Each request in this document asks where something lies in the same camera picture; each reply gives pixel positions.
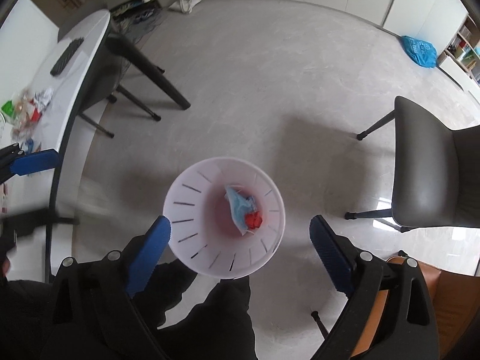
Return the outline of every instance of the green package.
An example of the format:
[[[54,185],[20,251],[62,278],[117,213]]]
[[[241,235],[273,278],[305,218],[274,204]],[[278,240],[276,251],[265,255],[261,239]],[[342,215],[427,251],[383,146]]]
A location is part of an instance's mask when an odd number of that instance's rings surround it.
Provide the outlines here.
[[[1,110],[3,111],[4,114],[6,114],[11,118],[15,116],[15,107],[14,107],[14,103],[12,103],[11,100],[8,100],[8,102],[2,105]]]

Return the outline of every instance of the chair leg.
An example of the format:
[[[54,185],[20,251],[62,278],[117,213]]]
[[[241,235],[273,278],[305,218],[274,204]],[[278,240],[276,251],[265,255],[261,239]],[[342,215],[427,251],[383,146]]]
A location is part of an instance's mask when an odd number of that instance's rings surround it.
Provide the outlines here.
[[[418,227],[402,226],[400,228],[400,233],[406,233],[407,231],[410,231],[410,230],[413,230],[413,229],[418,229]]]
[[[135,105],[137,105],[138,107],[143,109],[145,112],[147,112],[157,122],[162,119],[161,116],[159,116],[155,112],[153,112],[150,108],[148,108],[145,104],[143,104],[138,98],[136,98],[134,95],[132,95],[123,86],[121,86],[121,85],[117,86],[117,91],[120,92],[122,95],[124,95],[132,103],[134,103]]]
[[[394,225],[393,223],[390,223],[383,218],[376,218],[376,220],[379,221],[380,223],[386,225],[386,226],[389,226],[389,227],[395,229],[396,231],[399,231],[400,233],[402,232],[402,226]]]
[[[385,126],[388,122],[391,122],[393,119],[395,119],[395,110],[390,112],[389,114],[385,115],[382,117],[378,122],[376,122],[373,126],[370,128],[366,129],[364,132],[361,132],[357,135],[358,140],[362,140],[365,138],[368,134],[371,132],[374,132],[375,130],[379,129],[382,126]]]
[[[328,336],[328,330],[327,328],[325,327],[325,325],[323,324],[322,320],[320,319],[320,317],[318,316],[318,311],[312,311],[312,313],[310,314],[312,316],[312,318],[315,320],[315,322],[317,323],[318,325],[318,328],[320,329],[320,332],[322,333],[322,336],[324,338],[327,338]]]
[[[117,98],[112,94],[109,94],[106,99],[109,101],[110,104],[115,104],[117,102]]]
[[[122,56],[133,63],[182,109],[190,107],[187,99],[163,76],[161,69],[152,64],[124,35],[111,32],[106,38],[106,47],[113,54]]]
[[[364,212],[345,212],[345,219],[358,219],[358,218],[390,218],[392,216],[392,209],[364,211]]]
[[[97,128],[100,130],[102,133],[105,135],[108,135],[110,138],[113,138],[115,134],[113,132],[109,132],[108,130],[105,130],[102,126],[100,126],[98,123],[96,123],[94,120],[92,120],[90,117],[85,115],[83,112],[81,114],[78,114],[85,122],[88,124],[91,124],[93,127]]]

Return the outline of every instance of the metal screw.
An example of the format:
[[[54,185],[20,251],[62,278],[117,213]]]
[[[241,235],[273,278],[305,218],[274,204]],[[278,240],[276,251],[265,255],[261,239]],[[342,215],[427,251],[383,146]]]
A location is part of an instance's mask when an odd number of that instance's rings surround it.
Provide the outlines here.
[[[417,268],[417,260],[416,259],[407,259],[406,263],[411,266],[412,268]]]
[[[360,253],[360,258],[363,261],[371,261],[371,260],[374,259],[374,257],[371,255],[371,253],[369,253],[367,251],[363,251],[362,253]]]
[[[110,260],[110,261],[115,261],[115,260],[118,260],[120,258],[120,252],[118,250],[112,250],[108,255],[107,255],[107,258]]]
[[[67,257],[63,259],[63,261],[61,262],[63,266],[71,266],[73,263],[74,263],[74,260],[72,257]]]

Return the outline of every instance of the shelf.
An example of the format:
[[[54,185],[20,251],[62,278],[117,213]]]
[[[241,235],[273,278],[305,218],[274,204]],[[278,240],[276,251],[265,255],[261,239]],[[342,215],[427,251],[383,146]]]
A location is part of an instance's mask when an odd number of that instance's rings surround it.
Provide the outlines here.
[[[460,67],[463,69],[463,71],[465,71],[465,73],[467,73],[468,75],[470,75],[470,71],[467,69],[467,67],[466,67],[465,65],[463,65],[458,59],[456,59],[451,52],[449,52],[448,50],[445,50],[445,53],[446,53],[450,58],[452,58],[453,61],[457,62],[457,65],[460,66]]]
[[[476,56],[477,59],[480,60],[480,55],[478,55],[478,53],[475,51],[475,48],[472,47],[472,45],[471,45],[470,42],[465,38],[465,36],[463,36],[460,32],[457,32],[457,35],[466,42],[466,44],[473,50],[474,56]]]

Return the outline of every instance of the gray tile floor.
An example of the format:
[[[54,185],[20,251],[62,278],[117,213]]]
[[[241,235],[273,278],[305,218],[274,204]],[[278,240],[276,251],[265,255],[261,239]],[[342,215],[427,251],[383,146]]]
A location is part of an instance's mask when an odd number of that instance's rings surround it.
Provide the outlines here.
[[[99,259],[144,233],[189,165],[236,156],[270,174],[286,206],[278,252],[251,275],[249,313],[260,359],[310,358],[322,341],[311,309],[331,328],[345,304],[308,239],[316,214],[379,257],[404,249],[443,269],[474,273],[475,229],[400,234],[373,220],[342,218],[345,211],[388,206],[394,125],[362,142],[354,134],[392,110],[395,96],[414,100],[450,128],[480,121],[472,98],[440,70],[415,65],[395,37],[309,4],[209,0],[189,16],[169,14],[142,50],[192,107],[179,110],[137,70],[127,72],[122,84],[163,119],[155,123],[123,98],[108,106],[101,123],[115,138],[95,137],[84,176],[103,186],[113,216],[85,218],[76,228],[80,261]],[[214,284],[197,277],[167,323],[186,316]]]

